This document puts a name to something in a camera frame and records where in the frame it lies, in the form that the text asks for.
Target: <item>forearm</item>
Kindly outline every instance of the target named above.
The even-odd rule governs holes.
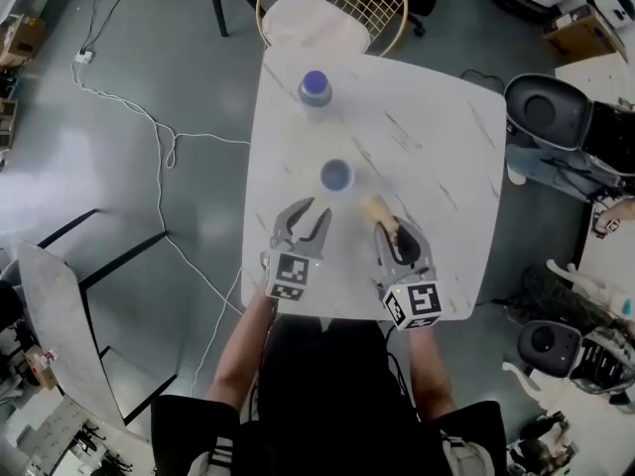
[[[454,411],[449,378],[430,328],[408,332],[410,380],[422,419],[435,419]]]
[[[240,412],[258,372],[274,304],[262,283],[220,355],[208,400],[229,404]]]

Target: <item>black and white marker cube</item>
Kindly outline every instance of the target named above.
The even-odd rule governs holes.
[[[320,265],[321,260],[271,249],[267,296],[298,301],[318,272]]]
[[[382,301],[397,329],[432,326],[445,313],[439,281],[391,286]]]

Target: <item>blue bottle cap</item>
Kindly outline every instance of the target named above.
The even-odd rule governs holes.
[[[326,91],[328,87],[328,79],[320,70],[312,70],[307,72],[302,81],[302,85],[307,93],[311,95],[319,95]]]

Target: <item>person's right arm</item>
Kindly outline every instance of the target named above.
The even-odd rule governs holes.
[[[421,419],[436,419],[456,409],[444,363],[431,328],[408,331],[410,381]]]

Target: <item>beige object held by gripper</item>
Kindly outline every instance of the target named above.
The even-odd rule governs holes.
[[[395,220],[388,204],[384,201],[383,197],[379,194],[371,195],[364,199],[361,203],[366,215],[375,222],[381,222],[393,244],[397,243],[397,231],[399,230],[399,223]]]

